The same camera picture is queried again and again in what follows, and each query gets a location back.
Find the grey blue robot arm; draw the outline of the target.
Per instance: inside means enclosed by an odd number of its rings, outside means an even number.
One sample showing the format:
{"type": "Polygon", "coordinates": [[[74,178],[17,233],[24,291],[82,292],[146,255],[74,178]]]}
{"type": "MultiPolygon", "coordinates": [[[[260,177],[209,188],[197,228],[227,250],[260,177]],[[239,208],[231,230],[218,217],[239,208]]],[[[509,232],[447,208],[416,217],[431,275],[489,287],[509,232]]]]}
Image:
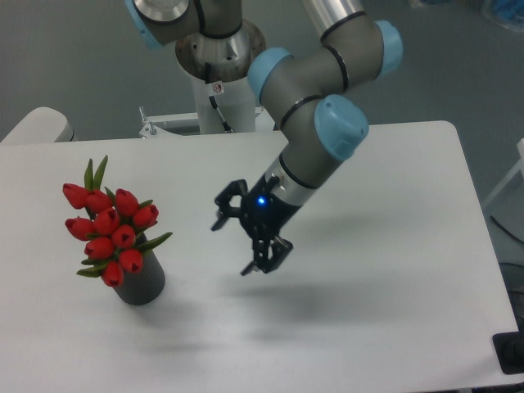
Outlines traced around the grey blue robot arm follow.
{"type": "Polygon", "coordinates": [[[255,186],[232,181],[215,199],[215,229],[231,218],[252,241],[247,273],[270,273],[293,245],[281,228],[353,156],[368,121],[349,88],[378,79],[402,62],[397,28],[372,20],[359,1],[306,1],[321,48],[295,58],[281,47],[254,48],[239,1],[128,1],[151,47],[175,43],[178,62],[207,83],[246,79],[287,145],[255,186]]]}

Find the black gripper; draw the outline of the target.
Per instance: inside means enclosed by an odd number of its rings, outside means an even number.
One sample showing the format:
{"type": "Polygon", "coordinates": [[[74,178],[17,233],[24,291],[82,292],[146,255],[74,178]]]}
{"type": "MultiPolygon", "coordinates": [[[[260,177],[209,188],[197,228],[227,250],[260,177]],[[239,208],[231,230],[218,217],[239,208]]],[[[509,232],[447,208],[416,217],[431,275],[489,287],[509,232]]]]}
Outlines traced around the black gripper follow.
{"type": "Polygon", "coordinates": [[[277,197],[273,193],[277,185],[275,175],[269,180],[262,176],[249,191],[245,179],[233,180],[215,198],[217,220],[211,230],[220,230],[230,218],[236,218],[252,240],[253,260],[240,272],[242,276],[273,272],[293,250],[293,244],[278,235],[300,207],[277,197]],[[241,198],[240,207],[231,205],[234,197],[241,198]]]}

